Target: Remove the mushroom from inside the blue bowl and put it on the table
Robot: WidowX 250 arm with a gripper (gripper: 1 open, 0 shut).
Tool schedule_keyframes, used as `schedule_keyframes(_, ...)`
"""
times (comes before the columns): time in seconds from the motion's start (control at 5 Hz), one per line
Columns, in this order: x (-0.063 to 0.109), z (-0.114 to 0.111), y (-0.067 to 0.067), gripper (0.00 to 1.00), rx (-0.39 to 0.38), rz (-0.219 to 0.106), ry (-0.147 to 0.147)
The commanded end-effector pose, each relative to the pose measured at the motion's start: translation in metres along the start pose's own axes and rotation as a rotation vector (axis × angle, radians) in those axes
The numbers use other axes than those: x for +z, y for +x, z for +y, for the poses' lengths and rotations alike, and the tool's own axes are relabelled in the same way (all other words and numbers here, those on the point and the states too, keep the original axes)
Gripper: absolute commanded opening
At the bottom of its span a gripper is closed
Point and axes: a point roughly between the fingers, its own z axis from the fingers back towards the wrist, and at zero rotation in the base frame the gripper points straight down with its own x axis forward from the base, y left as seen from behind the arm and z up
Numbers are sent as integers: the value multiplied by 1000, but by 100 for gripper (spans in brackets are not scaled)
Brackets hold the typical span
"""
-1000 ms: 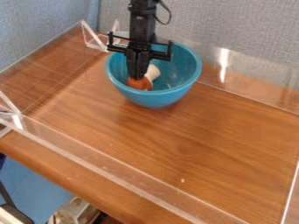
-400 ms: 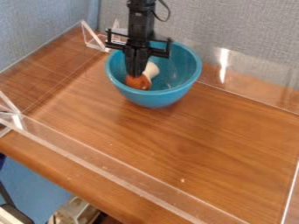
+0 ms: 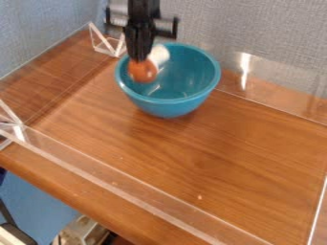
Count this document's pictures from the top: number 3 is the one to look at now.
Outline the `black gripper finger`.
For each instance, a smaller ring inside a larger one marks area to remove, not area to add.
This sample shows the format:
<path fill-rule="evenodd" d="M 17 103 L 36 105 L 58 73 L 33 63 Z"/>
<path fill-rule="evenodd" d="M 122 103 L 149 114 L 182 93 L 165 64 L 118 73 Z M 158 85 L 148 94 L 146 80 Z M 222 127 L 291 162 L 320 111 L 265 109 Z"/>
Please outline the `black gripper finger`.
<path fill-rule="evenodd" d="M 137 60 L 137 30 L 133 26 L 124 28 L 125 42 L 128 48 L 129 57 Z"/>
<path fill-rule="evenodd" d="M 150 25 L 140 25 L 137 27 L 136 36 L 136 60 L 142 61 L 150 53 L 156 30 Z"/>

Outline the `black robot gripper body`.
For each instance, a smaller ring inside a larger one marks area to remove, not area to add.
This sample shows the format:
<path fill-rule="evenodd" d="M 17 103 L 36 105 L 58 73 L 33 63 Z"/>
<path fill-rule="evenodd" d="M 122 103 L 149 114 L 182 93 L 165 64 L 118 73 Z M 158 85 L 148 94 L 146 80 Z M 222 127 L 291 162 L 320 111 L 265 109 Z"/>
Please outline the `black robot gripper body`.
<path fill-rule="evenodd" d="M 157 36 L 166 38 L 177 36 L 178 18 L 161 15 L 160 0 L 106 0 L 105 25 L 125 27 L 129 20 L 153 24 Z"/>

